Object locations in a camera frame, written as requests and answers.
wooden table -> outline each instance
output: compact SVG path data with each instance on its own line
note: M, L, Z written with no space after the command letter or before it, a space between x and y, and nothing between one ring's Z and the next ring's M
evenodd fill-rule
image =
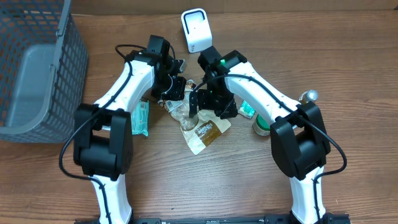
M329 212L353 223L398 223L398 12L210 14L214 46L239 50L291 98L320 94L328 134L345 150L348 168L324 178ZM84 102L103 96L123 69L117 44L146 45L164 36L185 58L184 76L200 81L198 54L188 54L180 15L75 17L90 53ZM150 105L149 137L134 136L127 191L136 217L253 217L287 213L288 178L271 156L270 140L242 116L194 156L178 123ZM60 144L0 145L0 223L72 223L99 214L91 183L64 176ZM72 148L64 158L74 165ZM326 170L342 161L335 149Z

basket handle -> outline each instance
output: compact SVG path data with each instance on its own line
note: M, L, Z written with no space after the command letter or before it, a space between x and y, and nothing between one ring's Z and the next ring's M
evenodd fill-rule
M58 23L58 30L55 33L57 38L62 37L63 34L65 33L65 29L67 28L68 24L69 13L70 13L70 0L64 0L60 22Z

wooden tabletop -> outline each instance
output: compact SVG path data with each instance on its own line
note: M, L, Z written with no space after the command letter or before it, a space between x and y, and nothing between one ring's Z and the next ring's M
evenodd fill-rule
M398 223L398 11L208 18L221 54L240 51L291 98L318 90L328 134L348 158L343 173L322 179L326 209L349 213L355 224ZM198 54L187 53L180 15L75 17L75 22L90 53L86 103L103 96L123 69L114 46L146 45L151 34L164 36L177 58L187 60L187 79L199 82L203 76ZM253 132L253 119L230 119L227 132L194 156L176 121L153 103L149 114L149 137L134 136L134 159L126 176L137 218L289 212L289 179L271 156L269 138ZM0 223L72 223L98 216L91 183L59 170L61 146L1 142ZM65 155L66 168L81 174L72 150ZM332 149L325 169L341 163Z

brown label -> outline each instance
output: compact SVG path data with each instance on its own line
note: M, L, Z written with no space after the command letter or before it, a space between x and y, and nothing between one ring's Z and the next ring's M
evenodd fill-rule
M195 133L207 147L221 135L221 131L213 121L208 121L195 130Z

green object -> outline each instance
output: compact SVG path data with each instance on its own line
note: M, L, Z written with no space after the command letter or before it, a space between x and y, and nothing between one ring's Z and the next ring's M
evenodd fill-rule
M254 114L256 113L256 110L253 109L253 107L251 107L249 105L249 103L247 103L246 101L242 102L242 105L239 109L239 113L249 119L252 119Z
M143 134L148 137L149 101L139 101L131 113L132 134Z
M270 131L271 129L269 128L269 125L267 122L262 118L260 115L257 115L256 118L256 124L259 128L265 130L265 131Z

